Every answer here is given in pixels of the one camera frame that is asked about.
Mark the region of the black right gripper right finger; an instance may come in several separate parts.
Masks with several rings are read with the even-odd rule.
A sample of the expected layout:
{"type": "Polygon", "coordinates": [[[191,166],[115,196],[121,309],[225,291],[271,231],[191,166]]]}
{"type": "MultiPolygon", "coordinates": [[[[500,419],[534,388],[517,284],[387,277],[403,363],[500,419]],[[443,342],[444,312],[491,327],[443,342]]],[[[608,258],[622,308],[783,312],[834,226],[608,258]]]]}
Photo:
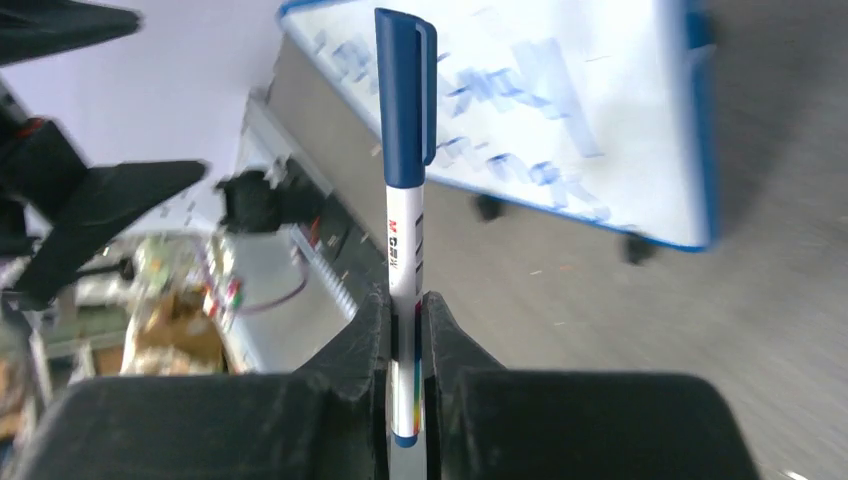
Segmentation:
{"type": "Polygon", "coordinates": [[[721,393],[663,371],[509,369],[428,293],[431,479],[756,479],[721,393]]]}

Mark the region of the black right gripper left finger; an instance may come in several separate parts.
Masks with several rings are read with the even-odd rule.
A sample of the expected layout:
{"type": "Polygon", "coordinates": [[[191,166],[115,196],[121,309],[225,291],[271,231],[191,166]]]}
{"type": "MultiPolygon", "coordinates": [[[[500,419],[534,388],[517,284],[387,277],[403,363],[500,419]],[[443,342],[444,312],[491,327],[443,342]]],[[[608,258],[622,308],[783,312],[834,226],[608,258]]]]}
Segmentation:
{"type": "Polygon", "coordinates": [[[99,377],[49,407],[17,479],[385,479],[389,313],[288,374],[99,377]]]}

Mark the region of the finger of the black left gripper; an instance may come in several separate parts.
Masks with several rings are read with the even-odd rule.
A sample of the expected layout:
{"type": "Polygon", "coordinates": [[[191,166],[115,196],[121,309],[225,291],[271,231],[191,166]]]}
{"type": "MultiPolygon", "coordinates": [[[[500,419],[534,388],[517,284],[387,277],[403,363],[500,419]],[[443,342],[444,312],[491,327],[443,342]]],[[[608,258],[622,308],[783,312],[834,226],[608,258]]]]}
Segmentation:
{"type": "Polygon", "coordinates": [[[91,168],[13,285],[26,308],[41,310],[115,236],[204,178],[200,160],[127,162],[91,168]]]}
{"type": "Polygon", "coordinates": [[[81,1],[3,1],[1,64],[26,62],[129,36],[141,27],[133,10],[81,1]]]}

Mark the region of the blue marker cap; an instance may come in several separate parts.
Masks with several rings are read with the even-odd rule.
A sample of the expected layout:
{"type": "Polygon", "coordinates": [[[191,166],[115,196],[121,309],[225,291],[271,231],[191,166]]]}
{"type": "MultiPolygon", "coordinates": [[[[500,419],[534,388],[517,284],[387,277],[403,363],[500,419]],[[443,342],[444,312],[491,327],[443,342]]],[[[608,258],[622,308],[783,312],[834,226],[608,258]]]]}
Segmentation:
{"type": "Polygon", "coordinates": [[[436,155],[437,31],[386,8],[374,18],[385,182],[419,187],[436,155]]]}

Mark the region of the white marker pen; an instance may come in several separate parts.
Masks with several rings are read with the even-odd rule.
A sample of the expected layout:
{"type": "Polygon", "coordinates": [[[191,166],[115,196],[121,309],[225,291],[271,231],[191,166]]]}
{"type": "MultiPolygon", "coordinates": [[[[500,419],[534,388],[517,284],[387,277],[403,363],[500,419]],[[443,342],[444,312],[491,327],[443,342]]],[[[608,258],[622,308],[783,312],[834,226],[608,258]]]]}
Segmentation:
{"type": "Polygon", "coordinates": [[[399,449],[414,447],[423,425],[423,185],[397,189],[386,184],[390,424],[399,449]]]}

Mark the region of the blue framed whiteboard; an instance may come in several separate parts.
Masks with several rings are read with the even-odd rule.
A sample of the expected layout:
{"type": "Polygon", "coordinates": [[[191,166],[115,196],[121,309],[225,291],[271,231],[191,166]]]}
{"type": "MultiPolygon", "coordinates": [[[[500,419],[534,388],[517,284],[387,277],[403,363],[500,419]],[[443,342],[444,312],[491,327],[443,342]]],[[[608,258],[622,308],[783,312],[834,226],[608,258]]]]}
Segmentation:
{"type": "Polygon", "coordinates": [[[392,1],[438,32],[443,183],[698,252],[718,233],[702,1],[392,1]]]}

